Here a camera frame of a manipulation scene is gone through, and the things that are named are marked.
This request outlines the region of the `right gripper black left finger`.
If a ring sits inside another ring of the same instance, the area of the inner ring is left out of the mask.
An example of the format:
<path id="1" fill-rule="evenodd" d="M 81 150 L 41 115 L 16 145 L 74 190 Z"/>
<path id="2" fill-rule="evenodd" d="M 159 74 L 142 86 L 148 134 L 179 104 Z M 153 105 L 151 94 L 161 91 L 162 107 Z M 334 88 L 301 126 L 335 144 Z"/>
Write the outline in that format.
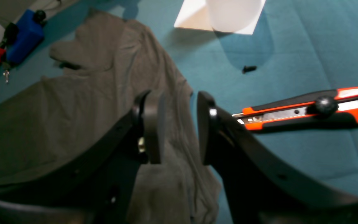
<path id="1" fill-rule="evenodd" d="M 0 193 L 0 224 L 123 224 L 138 169 L 160 164 L 165 95 L 139 94 L 126 115 L 80 156 Z"/>

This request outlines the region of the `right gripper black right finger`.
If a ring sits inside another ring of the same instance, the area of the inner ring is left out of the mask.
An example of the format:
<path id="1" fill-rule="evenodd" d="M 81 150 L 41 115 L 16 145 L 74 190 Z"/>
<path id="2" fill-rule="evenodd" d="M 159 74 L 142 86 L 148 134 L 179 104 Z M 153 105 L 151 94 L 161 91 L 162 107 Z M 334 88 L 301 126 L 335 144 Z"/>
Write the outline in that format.
<path id="1" fill-rule="evenodd" d="M 278 158 L 205 91 L 197 121 L 202 162 L 222 178 L 233 223 L 358 224 L 358 196 Z"/>

